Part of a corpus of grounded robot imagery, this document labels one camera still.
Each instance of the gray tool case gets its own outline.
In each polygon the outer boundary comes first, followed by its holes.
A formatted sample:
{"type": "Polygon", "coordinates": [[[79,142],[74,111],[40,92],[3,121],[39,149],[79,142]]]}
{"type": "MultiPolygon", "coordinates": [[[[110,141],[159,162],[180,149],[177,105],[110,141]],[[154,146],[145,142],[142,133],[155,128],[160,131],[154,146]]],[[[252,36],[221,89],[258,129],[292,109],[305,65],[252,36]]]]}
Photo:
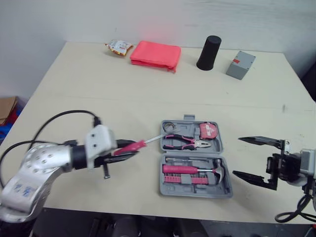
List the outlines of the gray tool case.
{"type": "MultiPolygon", "coordinates": [[[[184,120],[164,120],[161,123],[160,131],[164,134],[163,125],[171,122],[176,125],[178,131],[176,134],[183,136],[194,137],[200,140],[200,127],[201,123],[205,121],[195,121],[194,115],[184,115],[184,120]]],[[[223,151],[223,144],[217,123],[211,122],[216,126],[218,134],[214,139],[205,140],[212,144],[211,147],[197,148],[191,150],[166,150],[164,145],[170,146],[183,146],[186,143],[179,140],[164,139],[160,140],[161,149],[165,151],[162,155],[160,163],[160,192],[163,195],[170,196],[187,196],[187,197],[201,197],[201,198],[231,198],[233,196],[233,189],[229,178],[229,172],[225,159],[220,156],[223,151]],[[173,158],[178,160],[166,161],[166,158],[173,158]],[[181,177],[181,183],[167,183],[165,182],[165,174],[162,171],[162,166],[167,165],[184,165],[194,166],[199,169],[212,169],[216,168],[216,159],[221,159],[222,167],[224,168],[223,180],[217,184],[218,175],[212,172],[199,172],[198,174],[173,174],[169,176],[181,177]],[[192,184],[193,177],[207,178],[208,184],[192,184]]]]}

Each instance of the hammer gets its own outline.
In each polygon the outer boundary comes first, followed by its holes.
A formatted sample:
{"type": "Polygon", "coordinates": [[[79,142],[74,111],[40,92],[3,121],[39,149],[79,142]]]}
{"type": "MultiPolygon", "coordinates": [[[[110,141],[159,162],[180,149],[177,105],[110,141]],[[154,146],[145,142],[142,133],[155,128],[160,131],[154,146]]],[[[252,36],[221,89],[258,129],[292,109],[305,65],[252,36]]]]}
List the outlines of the hammer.
{"type": "Polygon", "coordinates": [[[221,159],[216,159],[215,163],[217,167],[214,169],[199,169],[193,166],[184,166],[184,165],[164,165],[162,167],[163,173],[175,173],[175,174],[197,174],[199,172],[212,172],[219,175],[218,183],[223,180],[224,177],[224,168],[221,165],[221,159]]]}

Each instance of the pliers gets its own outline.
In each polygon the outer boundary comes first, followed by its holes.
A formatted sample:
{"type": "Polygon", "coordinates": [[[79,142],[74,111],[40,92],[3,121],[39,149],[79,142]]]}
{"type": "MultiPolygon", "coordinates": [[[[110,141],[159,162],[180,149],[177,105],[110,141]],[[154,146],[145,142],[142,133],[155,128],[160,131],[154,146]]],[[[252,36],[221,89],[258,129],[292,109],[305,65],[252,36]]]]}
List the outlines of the pliers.
{"type": "Polygon", "coordinates": [[[202,140],[196,140],[194,137],[187,137],[187,136],[182,136],[179,134],[173,134],[173,135],[166,135],[164,139],[176,139],[179,141],[183,142],[189,142],[189,144],[183,145],[183,146],[171,146],[171,145],[164,145],[163,148],[166,150],[196,150],[197,147],[205,148],[205,147],[210,147],[212,144],[209,142],[205,142],[202,140]]]}

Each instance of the pink tape measure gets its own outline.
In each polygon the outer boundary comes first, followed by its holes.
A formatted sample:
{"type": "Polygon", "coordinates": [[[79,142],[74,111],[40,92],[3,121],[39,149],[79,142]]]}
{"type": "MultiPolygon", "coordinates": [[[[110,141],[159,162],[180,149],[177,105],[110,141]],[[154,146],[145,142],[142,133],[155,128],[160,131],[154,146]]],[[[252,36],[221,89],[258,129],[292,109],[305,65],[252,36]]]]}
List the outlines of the pink tape measure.
{"type": "Polygon", "coordinates": [[[210,122],[201,123],[199,129],[200,139],[213,139],[218,135],[216,126],[210,122]]]}

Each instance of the robotic arm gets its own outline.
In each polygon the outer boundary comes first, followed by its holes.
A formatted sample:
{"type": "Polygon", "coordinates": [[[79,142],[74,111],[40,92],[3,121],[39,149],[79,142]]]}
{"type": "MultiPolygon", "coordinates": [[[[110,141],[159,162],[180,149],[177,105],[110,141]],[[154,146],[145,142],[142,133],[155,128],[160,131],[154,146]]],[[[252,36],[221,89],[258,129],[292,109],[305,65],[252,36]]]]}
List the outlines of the robotic arm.
{"type": "Polygon", "coordinates": [[[137,152],[112,156],[111,151],[133,143],[115,140],[111,130],[97,125],[86,136],[85,144],[37,145],[25,154],[20,169],[1,194],[0,219],[24,223],[35,219],[42,210],[54,180],[73,169],[103,166],[104,178],[110,177],[107,164],[126,160],[137,152]]]}
{"type": "Polygon", "coordinates": [[[290,142],[288,140],[276,140],[268,137],[242,137],[242,141],[255,145],[270,145],[281,150],[281,154],[272,154],[267,159],[266,172],[270,174],[268,182],[264,177],[240,171],[233,171],[233,174],[249,184],[267,189],[277,190],[278,179],[286,181],[293,186],[302,187],[304,196],[298,203],[294,212],[281,213],[275,217],[280,223],[285,223],[301,215],[307,220],[316,221],[316,216],[302,213],[310,200],[313,200],[316,210],[316,150],[302,149],[300,153],[290,154],[290,142]]]}

